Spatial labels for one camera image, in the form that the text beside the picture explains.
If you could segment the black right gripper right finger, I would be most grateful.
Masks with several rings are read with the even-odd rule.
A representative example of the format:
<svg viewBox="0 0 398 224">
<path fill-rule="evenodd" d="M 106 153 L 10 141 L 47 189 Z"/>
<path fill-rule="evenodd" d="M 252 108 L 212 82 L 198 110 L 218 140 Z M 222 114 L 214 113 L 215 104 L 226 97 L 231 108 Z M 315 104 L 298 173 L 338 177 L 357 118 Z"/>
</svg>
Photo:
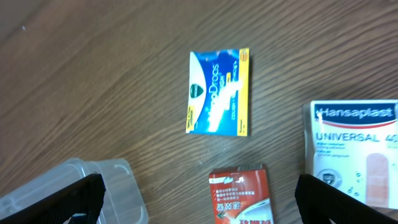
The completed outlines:
<svg viewBox="0 0 398 224">
<path fill-rule="evenodd" d="M 397 224 L 310 174 L 298 178 L 295 199 L 304 224 Z"/>
</svg>

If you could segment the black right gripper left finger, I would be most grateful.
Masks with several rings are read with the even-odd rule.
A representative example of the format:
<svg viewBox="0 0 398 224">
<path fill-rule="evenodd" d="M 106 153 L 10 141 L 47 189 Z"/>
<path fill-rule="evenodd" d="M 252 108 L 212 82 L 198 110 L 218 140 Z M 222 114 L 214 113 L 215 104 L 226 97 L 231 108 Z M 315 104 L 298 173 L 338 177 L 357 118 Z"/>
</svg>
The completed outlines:
<svg viewBox="0 0 398 224">
<path fill-rule="evenodd" d="M 1 220 L 1 224 L 97 223 L 106 187 L 101 174 L 90 174 Z"/>
</svg>

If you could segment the blue VapoDrops box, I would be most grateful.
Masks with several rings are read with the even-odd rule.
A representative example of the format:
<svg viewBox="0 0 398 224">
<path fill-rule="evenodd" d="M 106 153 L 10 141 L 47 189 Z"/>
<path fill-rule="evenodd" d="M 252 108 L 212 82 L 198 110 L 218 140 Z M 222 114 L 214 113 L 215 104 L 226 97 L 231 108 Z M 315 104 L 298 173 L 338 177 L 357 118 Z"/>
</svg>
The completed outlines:
<svg viewBox="0 0 398 224">
<path fill-rule="evenodd" d="M 190 52 L 186 133 L 248 135 L 250 50 Z"/>
</svg>

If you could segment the clear plastic container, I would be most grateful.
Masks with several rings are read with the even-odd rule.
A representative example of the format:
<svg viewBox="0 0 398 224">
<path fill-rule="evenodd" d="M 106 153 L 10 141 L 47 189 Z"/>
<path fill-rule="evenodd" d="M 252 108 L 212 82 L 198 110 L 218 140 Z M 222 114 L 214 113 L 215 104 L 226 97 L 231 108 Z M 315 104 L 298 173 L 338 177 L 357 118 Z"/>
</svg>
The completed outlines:
<svg viewBox="0 0 398 224">
<path fill-rule="evenodd" d="M 98 223 L 147 224 L 149 216 L 129 163 L 124 159 L 69 159 L 1 197 L 6 218 L 90 175 L 101 174 L 106 192 Z"/>
</svg>

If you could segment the white Hansaplast plaster box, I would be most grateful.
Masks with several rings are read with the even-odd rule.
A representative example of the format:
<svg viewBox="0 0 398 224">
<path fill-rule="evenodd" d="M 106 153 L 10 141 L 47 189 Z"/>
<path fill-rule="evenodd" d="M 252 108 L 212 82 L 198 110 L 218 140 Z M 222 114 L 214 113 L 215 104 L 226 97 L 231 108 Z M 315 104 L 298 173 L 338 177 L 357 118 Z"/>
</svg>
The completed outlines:
<svg viewBox="0 0 398 224">
<path fill-rule="evenodd" d="M 397 208 L 397 100 L 303 106 L 305 171 L 356 200 Z"/>
</svg>

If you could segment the red medicine box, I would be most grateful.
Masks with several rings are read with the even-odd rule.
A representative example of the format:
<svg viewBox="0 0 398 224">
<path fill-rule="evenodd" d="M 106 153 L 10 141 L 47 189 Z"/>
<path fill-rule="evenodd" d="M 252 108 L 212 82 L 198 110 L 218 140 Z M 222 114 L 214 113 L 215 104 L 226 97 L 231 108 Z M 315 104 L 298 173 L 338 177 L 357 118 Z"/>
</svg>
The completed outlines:
<svg viewBox="0 0 398 224">
<path fill-rule="evenodd" d="M 213 169 L 208 176 L 216 224 L 273 224 L 265 165 Z"/>
</svg>

